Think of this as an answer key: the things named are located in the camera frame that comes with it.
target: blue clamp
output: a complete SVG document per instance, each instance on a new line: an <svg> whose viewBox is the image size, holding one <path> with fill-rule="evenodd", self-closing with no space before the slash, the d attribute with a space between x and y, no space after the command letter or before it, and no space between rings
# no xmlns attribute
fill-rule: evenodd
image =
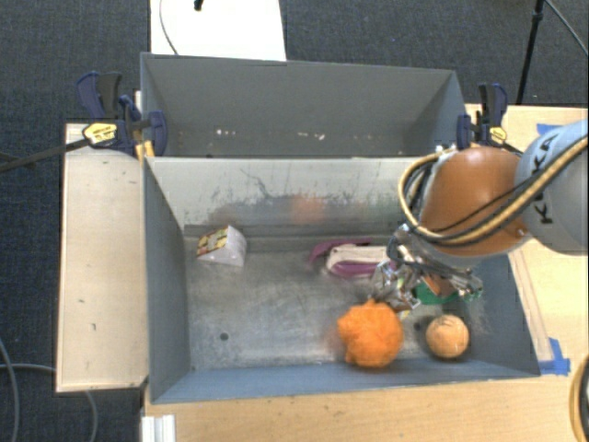
<svg viewBox="0 0 589 442"><path fill-rule="evenodd" d="M135 155L135 147L140 143L133 135L141 132L141 139L149 139L154 144L157 156L163 156L167 146L167 125L161 110L150 111L148 120L142 120L142 114L128 95L118 96L121 74L89 72L76 82L76 94L79 103L87 110L90 119L107 120L117 126L117 141L107 143L104 147L121 151L130 156Z"/></svg>
<svg viewBox="0 0 589 442"><path fill-rule="evenodd" d="M466 149L470 143L503 147L506 135L501 127L503 115L507 112L507 93L499 84L479 85L482 110L477 111L477 122L470 116L458 116L456 146Z"/></svg>

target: clamp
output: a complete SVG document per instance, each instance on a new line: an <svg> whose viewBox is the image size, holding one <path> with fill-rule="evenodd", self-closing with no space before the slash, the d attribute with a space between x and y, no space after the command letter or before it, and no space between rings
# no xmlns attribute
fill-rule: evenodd
<svg viewBox="0 0 589 442"><path fill-rule="evenodd" d="M119 97L120 82L121 74L114 72L89 72L76 82L78 101L94 122L84 130L84 137L94 148L114 149L130 156L136 156L137 148L149 141L154 154L162 156L167 146L163 111L150 111L147 120L143 120L142 113L128 95Z"/></svg>
<svg viewBox="0 0 589 442"><path fill-rule="evenodd" d="M456 146L458 150L470 147L474 142L479 145L505 147L507 133L501 127L503 115L507 112L507 93L504 88L495 84L480 84L479 93L482 110L477 111L477 122L473 124L469 115L458 117L456 127Z"/></svg>

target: yellow cable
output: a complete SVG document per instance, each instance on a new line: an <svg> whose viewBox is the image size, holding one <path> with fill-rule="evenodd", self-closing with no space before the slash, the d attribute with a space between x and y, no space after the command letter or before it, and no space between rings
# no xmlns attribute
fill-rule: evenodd
<svg viewBox="0 0 589 442"><path fill-rule="evenodd" d="M407 220L410 222L410 224L414 226L414 228L418 232L423 234L426 238L435 239L436 241L444 245L459 246L465 243L469 243L473 240L477 240L478 238L483 237L486 233L502 224L514 212L516 212L518 208L525 204L525 202L527 202L530 198L536 196L544 187L546 187L549 181L551 181L556 175L560 173L560 170L563 168L563 166L565 166L570 159L579 155L586 147L587 137L584 137L583 139L575 143L564 154L560 155L550 167L548 167L544 172L542 172L542 174L539 175L538 178L534 180L534 182L529 187L527 187L525 191L523 191L517 197L517 199L510 206L505 208L505 210L503 210L499 215L495 216L494 218L491 218L492 214L487 216L488 218L490 218L489 221L485 222L483 225L473 229L472 231L469 231L464 235L460 235L454 238L447 238L447 235L437 234L427 229L426 227L420 226L419 221L415 218L415 216L413 216L411 210L409 209L404 196L405 183L407 182L408 178L413 173L413 171L415 169L418 169L423 164L436 160L444 152L430 154L429 156L419 159L403 173L398 184L398 197L400 200L401 210L403 211L403 214L407 217Z"/></svg>

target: orange ball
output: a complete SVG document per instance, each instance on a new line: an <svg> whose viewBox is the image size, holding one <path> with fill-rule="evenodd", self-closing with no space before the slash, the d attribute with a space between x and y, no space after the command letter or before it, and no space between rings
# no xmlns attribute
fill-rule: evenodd
<svg viewBox="0 0 589 442"><path fill-rule="evenodd" d="M338 331L346 344L346 362L358 366L387 366L403 344L403 326L397 313L373 299L351 307L338 319Z"/></svg>
<svg viewBox="0 0 589 442"><path fill-rule="evenodd" d="M440 358L456 358L468 347L469 333L458 316L444 314L433 320L425 332L430 350Z"/></svg>

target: small wooden ball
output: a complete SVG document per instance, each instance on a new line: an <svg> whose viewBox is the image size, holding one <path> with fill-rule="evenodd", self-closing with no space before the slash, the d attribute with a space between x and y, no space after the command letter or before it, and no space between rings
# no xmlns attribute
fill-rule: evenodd
<svg viewBox="0 0 589 442"><path fill-rule="evenodd" d="M444 314L433 320L425 332L425 340L434 355L456 358L468 347L469 333L458 316Z"/></svg>

